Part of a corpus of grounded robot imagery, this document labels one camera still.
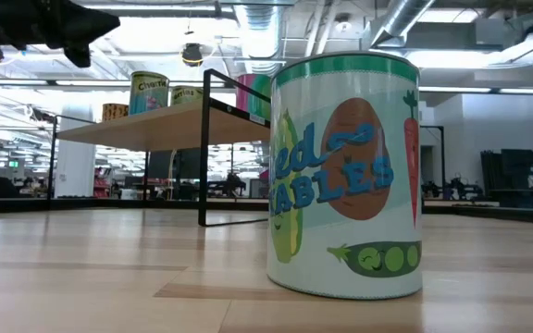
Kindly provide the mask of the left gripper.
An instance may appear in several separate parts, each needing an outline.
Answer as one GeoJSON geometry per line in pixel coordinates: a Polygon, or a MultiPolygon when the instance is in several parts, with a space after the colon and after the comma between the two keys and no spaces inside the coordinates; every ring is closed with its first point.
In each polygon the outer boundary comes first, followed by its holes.
{"type": "Polygon", "coordinates": [[[27,26],[28,36],[20,37],[14,47],[26,51],[29,44],[44,43],[50,49],[62,49],[78,68],[91,65],[89,43],[119,26],[117,16],[79,6],[71,0],[26,1],[28,4],[22,9],[31,9],[31,16],[20,23],[27,26]]]}

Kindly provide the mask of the spicy black beans can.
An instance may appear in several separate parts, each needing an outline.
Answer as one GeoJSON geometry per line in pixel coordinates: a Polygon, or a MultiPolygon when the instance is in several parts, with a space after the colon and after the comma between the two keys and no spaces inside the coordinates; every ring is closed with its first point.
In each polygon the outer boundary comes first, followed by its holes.
{"type": "Polygon", "coordinates": [[[129,115],[129,106],[124,104],[103,104],[102,121],[127,117],[129,115]]]}

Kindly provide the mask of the cherries label can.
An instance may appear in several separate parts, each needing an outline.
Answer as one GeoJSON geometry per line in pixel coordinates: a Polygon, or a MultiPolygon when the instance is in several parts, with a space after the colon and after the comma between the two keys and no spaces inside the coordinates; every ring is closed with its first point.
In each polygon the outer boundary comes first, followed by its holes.
{"type": "Polygon", "coordinates": [[[163,74],[134,71],[130,75],[129,115],[166,107],[169,79],[163,74]]]}

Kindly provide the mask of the berries label can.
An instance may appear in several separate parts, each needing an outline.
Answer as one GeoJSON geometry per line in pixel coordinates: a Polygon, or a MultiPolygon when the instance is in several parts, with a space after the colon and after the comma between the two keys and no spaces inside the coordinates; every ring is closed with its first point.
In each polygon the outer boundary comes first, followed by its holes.
{"type": "Polygon", "coordinates": [[[181,105],[203,100],[203,89],[187,85],[179,85],[172,88],[170,104],[181,105]]]}

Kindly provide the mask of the pink and teal label can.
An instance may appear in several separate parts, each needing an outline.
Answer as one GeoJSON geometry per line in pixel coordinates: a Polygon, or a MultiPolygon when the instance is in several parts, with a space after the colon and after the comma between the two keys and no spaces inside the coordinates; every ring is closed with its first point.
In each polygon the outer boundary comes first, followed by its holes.
{"type": "MultiPolygon", "coordinates": [[[[237,82],[266,97],[271,96],[271,78],[268,75],[243,74],[237,78],[237,82]]],[[[265,120],[271,119],[270,102],[239,88],[236,89],[236,107],[265,120]]]]}

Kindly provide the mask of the white building pillar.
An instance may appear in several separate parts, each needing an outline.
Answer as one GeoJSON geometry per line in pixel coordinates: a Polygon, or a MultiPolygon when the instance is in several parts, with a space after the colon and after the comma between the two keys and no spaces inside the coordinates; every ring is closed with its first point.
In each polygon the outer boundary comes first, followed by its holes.
{"type": "MultiPolygon", "coordinates": [[[[61,109],[57,133],[93,123],[89,104],[69,104],[61,109]]],[[[93,195],[95,146],[89,143],[57,140],[55,189],[56,198],[93,195]]]]}

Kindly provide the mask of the mixed vegetables label can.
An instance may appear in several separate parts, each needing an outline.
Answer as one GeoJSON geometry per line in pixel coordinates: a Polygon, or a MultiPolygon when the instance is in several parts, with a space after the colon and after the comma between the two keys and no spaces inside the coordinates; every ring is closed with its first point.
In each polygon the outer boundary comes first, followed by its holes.
{"type": "Polygon", "coordinates": [[[408,60],[372,52],[315,55],[274,75],[273,282],[357,300],[422,289],[419,79],[408,60]]]}

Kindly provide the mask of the black equipment rack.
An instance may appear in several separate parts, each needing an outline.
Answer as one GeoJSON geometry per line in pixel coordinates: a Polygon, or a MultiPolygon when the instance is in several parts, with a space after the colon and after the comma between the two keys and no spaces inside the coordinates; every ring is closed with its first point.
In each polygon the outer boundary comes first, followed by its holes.
{"type": "Polygon", "coordinates": [[[482,151],[484,192],[500,207],[533,209],[533,150],[482,151]]]}

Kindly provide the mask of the wooden shelf black metal frame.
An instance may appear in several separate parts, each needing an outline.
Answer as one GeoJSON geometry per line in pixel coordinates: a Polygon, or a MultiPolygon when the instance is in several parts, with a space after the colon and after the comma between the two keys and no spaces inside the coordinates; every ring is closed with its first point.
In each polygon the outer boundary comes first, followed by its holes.
{"type": "Polygon", "coordinates": [[[60,116],[54,118],[51,148],[58,140],[104,145],[149,154],[154,151],[198,148],[199,199],[191,203],[198,213],[198,225],[207,227],[208,148],[211,144],[266,141],[270,121],[228,105],[210,96],[211,79],[217,78],[250,95],[270,102],[270,98],[214,69],[204,71],[203,98],[200,101],[159,108],[135,116],[101,123],[86,120],[82,127],[59,131],[60,116]]]}

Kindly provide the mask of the corrugated silver ceiling duct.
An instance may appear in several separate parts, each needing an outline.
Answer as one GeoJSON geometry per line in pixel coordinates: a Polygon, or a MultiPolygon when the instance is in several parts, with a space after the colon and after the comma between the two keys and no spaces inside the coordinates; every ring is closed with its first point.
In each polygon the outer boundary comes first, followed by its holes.
{"type": "Polygon", "coordinates": [[[280,39],[283,10],[279,6],[234,7],[242,32],[242,58],[248,73],[274,75],[282,64],[280,39]]]}

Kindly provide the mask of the black metal table frame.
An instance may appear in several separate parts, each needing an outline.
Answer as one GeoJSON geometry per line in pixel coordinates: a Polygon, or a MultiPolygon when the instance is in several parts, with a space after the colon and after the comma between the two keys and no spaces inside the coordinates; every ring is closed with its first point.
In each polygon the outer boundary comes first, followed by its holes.
{"type": "MultiPolygon", "coordinates": [[[[7,198],[0,199],[1,213],[20,213],[48,210],[74,210],[93,208],[119,208],[119,209],[183,209],[198,210],[198,202],[168,202],[168,201],[137,201],[118,199],[89,199],[89,198],[65,198],[65,199],[28,199],[7,198]]],[[[258,211],[267,212],[268,203],[243,203],[238,202],[208,202],[206,211],[258,211]]],[[[423,214],[427,215],[455,215],[486,217],[502,220],[513,220],[533,223],[533,209],[503,208],[479,205],[452,205],[452,206],[424,206],[423,214]]]]}

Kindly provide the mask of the smooth silver ceiling duct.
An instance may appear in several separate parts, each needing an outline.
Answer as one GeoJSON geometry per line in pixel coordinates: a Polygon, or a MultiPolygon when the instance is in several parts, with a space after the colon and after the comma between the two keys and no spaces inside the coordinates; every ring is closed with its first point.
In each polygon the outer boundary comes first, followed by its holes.
{"type": "Polygon", "coordinates": [[[369,23],[364,40],[367,47],[375,47],[398,38],[405,41],[409,30],[436,0],[391,0],[386,13],[369,23]]]}

